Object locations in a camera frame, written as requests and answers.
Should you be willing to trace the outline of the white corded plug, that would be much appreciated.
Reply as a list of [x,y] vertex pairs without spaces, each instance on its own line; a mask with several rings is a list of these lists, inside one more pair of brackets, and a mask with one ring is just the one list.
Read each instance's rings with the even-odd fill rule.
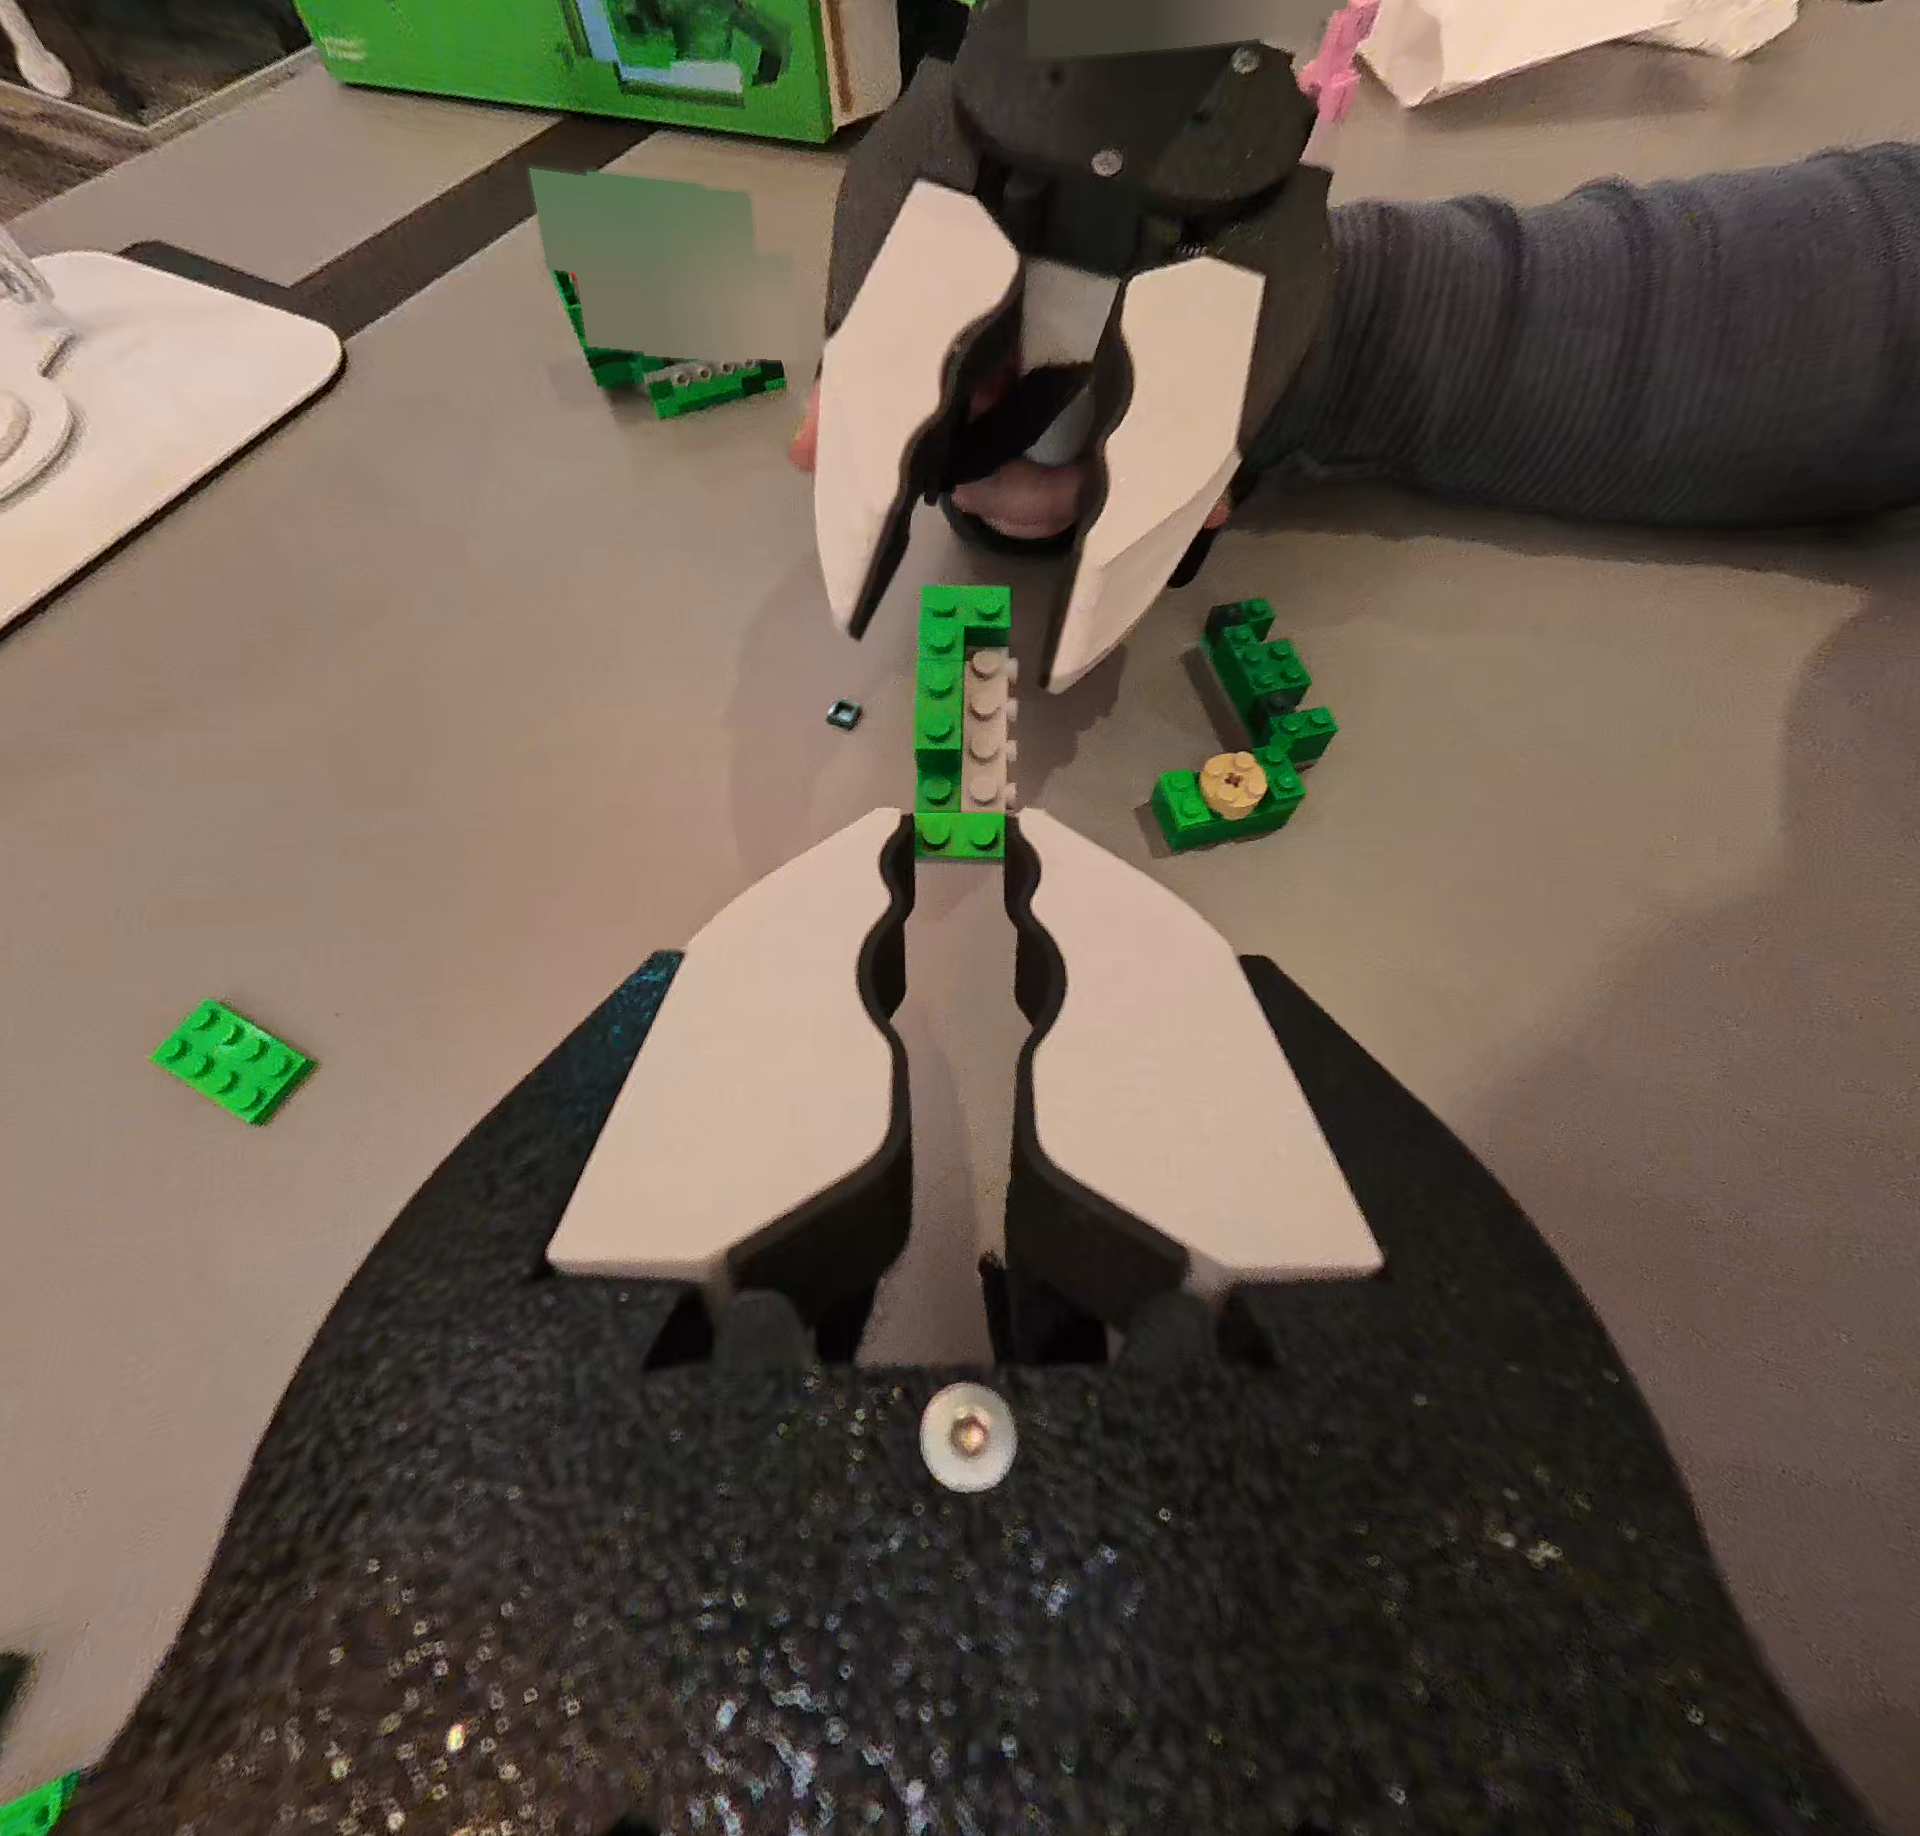
[[31,13],[19,9],[19,0],[0,0],[0,29],[12,47],[12,62],[16,62],[16,75],[43,91],[43,98],[56,98],[56,103],[68,103],[71,98],[71,71],[68,62],[43,41],[43,33],[34,29]]

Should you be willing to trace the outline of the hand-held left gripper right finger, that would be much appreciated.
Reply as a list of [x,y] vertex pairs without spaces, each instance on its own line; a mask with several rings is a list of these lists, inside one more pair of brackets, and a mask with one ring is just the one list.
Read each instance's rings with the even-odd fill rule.
[[1002,1259],[1123,1337],[1187,1295],[1364,1281],[1384,1248],[1254,979],[1183,898],[1043,809],[1010,821],[1010,1177]]

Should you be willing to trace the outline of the green flat plate brick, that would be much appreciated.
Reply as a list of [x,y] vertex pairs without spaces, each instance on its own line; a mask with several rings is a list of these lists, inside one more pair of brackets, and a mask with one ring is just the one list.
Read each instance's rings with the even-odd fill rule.
[[225,997],[192,1007],[156,1041],[153,1061],[249,1129],[274,1120],[274,1112],[318,1069],[308,1055],[232,1009]]

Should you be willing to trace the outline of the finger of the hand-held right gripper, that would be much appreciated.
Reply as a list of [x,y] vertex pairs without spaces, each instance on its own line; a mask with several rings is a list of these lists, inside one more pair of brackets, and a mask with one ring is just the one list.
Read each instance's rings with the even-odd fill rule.
[[1043,649],[1064,693],[1144,619],[1240,472],[1265,279],[1229,262],[1134,274],[1097,350],[1090,512]]
[[912,509],[938,485],[969,379],[1007,350],[1020,248],[971,196],[917,180],[824,337],[812,532],[827,615],[861,637],[902,569]]

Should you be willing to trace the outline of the green toy box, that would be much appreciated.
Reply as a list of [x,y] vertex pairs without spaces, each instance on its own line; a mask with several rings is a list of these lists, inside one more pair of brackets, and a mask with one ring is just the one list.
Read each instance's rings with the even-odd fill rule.
[[292,5],[326,71],[358,89],[806,149],[902,91],[902,0]]

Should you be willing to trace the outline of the pink brick piece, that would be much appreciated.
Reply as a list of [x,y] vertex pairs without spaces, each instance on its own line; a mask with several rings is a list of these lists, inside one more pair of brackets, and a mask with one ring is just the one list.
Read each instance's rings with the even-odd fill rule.
[[1317,103],[1317,121],[1330,127],[1344,117],[1358,91],[1358,52],[1378,23],[1378,0],[1344,0],[1308,62],[1296,82]]

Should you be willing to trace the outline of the green grey build red piece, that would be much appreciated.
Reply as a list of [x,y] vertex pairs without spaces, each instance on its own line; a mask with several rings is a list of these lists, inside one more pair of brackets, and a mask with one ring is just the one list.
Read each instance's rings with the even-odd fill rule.
[[589,342],[575,274],[552,272],[552,289],[582,346],[591,384],[605,392],[638,392],[655,409],[655,420],[672,424],[788,388],[776,358],[661,358],[644,350],[598,346]]

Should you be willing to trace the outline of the person's right hand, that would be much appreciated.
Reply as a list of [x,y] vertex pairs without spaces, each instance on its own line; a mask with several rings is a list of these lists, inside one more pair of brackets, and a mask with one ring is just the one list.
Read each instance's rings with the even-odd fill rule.
[[942,493],[949,522],[983,544],[1068,544],[1088,500],[1081,463],[1039,464],[1007,463],[1002,468],[958,481]]

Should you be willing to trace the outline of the person's right forearm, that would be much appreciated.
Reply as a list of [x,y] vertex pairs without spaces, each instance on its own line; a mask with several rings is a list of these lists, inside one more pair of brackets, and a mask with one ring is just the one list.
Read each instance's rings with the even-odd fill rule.
[[1325,330],[1254,478],[1633,528],[1920,500],[1920,149],[1330,208]]

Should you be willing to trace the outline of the curved green build tan flower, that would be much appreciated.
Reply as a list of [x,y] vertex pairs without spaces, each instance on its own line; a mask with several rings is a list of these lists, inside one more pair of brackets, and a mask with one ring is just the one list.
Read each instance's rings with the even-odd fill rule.
[[1308,771],[1335,740],[1335,721],[1328,706],[1309,706],[1309,674],[1300,649],[1271,630],[1267,599],[1213,605],[1201,655],[1234,730],[1197,767],[1157,776],[1149,816],[1172,853],[1285,830],[1308,801]]

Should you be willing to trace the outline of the green and grey brick assembly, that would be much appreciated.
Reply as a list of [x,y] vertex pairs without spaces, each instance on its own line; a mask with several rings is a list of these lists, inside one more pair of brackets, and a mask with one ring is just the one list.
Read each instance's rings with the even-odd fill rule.
[[1002,862],[1020,760],[1007,583],[924,583],[912,669],[912,852]]

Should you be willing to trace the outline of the grey desk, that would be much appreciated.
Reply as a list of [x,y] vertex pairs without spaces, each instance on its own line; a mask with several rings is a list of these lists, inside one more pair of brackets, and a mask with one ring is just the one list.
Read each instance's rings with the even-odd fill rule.
[[[892,801],[949,539],[843,643],[788,429],[598,401],[517,218],[3,637],[3,1792],[112,1738],[442,1150]],[[1335,740],[1285,830],[1172,853],[1149,792],[1234,730],[1201,630],[1249,596]],[[1020,734],[1551,1236],[1779,1684],[1917,1833],[1917,539],[1271,500]],[[318,1061],[274,1120],[156,1069],[204,997]]]

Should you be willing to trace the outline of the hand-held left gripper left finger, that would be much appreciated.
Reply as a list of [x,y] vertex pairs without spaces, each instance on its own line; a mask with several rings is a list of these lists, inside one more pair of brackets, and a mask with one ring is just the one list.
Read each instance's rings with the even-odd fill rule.
[[874,809],[717,910],[544,1245],[552,1274],[776,1295],[852,1337],[912,1218],[912,830]]

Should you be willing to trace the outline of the white book stand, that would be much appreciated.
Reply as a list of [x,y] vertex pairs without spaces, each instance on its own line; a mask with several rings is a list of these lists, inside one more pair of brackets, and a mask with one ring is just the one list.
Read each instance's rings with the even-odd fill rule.
[[0,238],[0,625],[344,377],[344,337],[172,247],[34,258]]

